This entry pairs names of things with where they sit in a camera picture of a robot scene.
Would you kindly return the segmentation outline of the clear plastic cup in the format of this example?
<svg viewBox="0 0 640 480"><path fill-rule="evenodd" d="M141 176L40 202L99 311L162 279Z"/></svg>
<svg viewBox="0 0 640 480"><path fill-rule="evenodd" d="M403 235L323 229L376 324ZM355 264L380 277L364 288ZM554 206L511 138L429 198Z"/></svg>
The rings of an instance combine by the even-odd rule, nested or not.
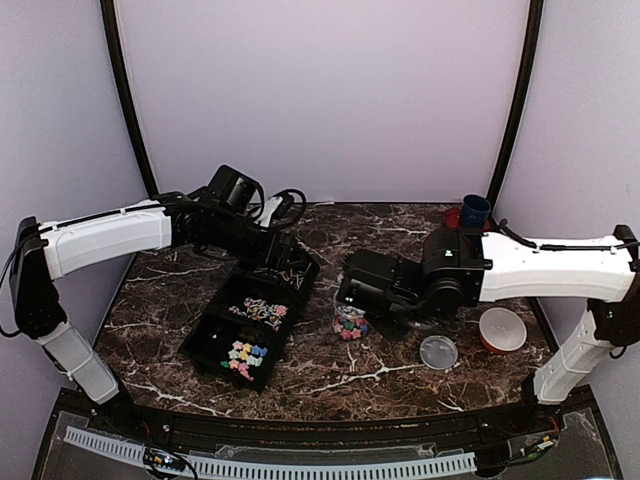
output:
<svg viewBox="0 0 640 480"><path fill-rule="evenodd" d="M338 301L337 293L332 298L334 309L333 331L343 341L360 340L372 330L365 318L365 312Z"/></svg>

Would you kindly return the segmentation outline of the black three-compartment candy tray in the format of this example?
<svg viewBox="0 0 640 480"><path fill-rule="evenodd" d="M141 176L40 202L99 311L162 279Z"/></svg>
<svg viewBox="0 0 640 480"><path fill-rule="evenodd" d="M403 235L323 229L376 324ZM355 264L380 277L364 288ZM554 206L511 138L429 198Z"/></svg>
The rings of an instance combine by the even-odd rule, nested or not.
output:
<svg viewBox="0 0 640 480"><path fill-rule="evenodd" d="M252 269L246 262L237 262L233 266L200 315L196 326L179 347L179 352L191 362L196 372L227 380L237 389L250 389L257 393L264 390L276 362L284 353L288 335L298 323L309 300L319 273L318 262L311 255L304 250L297 253L299 263L293 269L308 270L300 290L277 277L281 270L265 267ZM228 311L229 306L239 305L246 297L264 299L269 304L286 305L289 312L280 328L275 331L267 325ZM254 382L219 365L236 340L266 346L270 350L266 366Z"/></svg>

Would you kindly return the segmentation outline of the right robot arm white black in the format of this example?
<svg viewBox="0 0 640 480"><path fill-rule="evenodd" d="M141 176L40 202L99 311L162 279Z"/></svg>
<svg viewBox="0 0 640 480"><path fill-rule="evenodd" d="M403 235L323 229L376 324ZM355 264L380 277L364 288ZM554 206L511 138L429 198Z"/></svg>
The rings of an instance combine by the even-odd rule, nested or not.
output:
<svg viewBox="0 0 640 480"><path fill-rule="evenodd" d="M639 341L639 240L627 225L584 240L525 239L497 232L443 230L414 262L362 251L350 269L349 299L384 319L413 313L450 318L460 307L518 297L582 298L577 326L523 385L510 413L521 434L534 432L549 405L606 356Z"/></svg>

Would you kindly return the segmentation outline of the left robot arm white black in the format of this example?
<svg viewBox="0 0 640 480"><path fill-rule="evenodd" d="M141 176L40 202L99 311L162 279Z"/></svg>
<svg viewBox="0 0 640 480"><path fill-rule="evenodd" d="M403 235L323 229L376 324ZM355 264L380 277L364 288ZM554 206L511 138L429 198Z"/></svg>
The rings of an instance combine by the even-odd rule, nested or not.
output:
<svg viewBox="0 0 640 480"><path fill-rule="evenodd" d="M10 285L1 309L15 324L2 337L38 344L62 375L103 407L107 425L120 436L134 435L140 412L77 325L99 326L127 258L142 251L193 245L203 253L213 246L255 267L286 266L297 246L280 219L298 192L285 189L252 205L262 193L253 183L220 191L203 186L64 221L22 219L1 271Z"/></svg>

